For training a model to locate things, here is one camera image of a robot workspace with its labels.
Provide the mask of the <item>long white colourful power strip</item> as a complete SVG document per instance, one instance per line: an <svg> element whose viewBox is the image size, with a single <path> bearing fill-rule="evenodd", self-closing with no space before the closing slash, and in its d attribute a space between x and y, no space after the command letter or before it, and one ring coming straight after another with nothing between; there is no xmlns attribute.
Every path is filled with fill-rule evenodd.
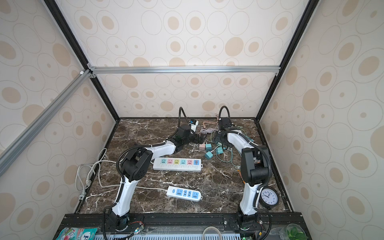
<svg viewBox="0 0 384 240"><path fill-rule="evenodd" d="M200 172L202 170L201 159L184 158L156 158L153 169L158 171Z"/></svg>

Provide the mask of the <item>teal charger plug front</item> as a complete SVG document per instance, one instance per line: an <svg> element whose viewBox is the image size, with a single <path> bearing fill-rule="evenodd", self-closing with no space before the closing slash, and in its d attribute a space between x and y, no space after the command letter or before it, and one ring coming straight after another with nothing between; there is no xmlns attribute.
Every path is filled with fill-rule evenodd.
<svg viewBox="0 0 384 240"><path fill-rule="evenodd" d="M214 154L211 151L205 153L205 158L207 160L211 160L213 157L214 157Z"/></svg>

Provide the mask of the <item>short white blue power strip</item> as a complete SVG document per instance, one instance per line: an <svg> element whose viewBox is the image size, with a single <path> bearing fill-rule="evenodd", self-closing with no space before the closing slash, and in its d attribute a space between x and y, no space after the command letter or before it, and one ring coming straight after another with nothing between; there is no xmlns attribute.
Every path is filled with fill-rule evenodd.
<svg viewBox="0 0 384 240"><path fill-rule="evenodd" d="M183 189L173 186L168 187L167 196L193 202L199 202L203 198L202 194L199 191Z"/></svg>

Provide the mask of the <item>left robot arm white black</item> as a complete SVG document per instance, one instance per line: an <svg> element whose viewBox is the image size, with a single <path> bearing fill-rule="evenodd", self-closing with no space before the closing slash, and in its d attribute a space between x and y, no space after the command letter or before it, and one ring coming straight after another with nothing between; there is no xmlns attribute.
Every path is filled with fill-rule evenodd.
<svg viewBox="0 0 384 240"><path fill-rule="evenodd" d="M110 221L119 231L128 225L134 191L147 173L151 160L173 155L189 143L202 144L205 141L206 136L195 133L191 121L187 122L186 125L181 125L181 119L178 118L176 131L161 143L133 146L121 154L116 162L116 169L121 177L120 187L114 203L104 208L103 224Z"/></svg>

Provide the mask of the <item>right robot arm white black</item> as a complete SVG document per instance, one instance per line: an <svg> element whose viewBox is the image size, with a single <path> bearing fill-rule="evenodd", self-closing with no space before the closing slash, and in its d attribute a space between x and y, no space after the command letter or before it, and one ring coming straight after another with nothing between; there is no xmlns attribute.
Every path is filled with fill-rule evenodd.
<svg viewBox="0 0 384 240"><path fill-rule="evenodd" d="M258 195L262 188L268 185L273 173L269 150L236 130L230 116L221 116L224 109L229 111L226 106L220 108L219 131L216 136L219 143L228 148L235 148L241 154L240 170L245 189L240 209L244 216L251 216L258 212Z"/></svg>

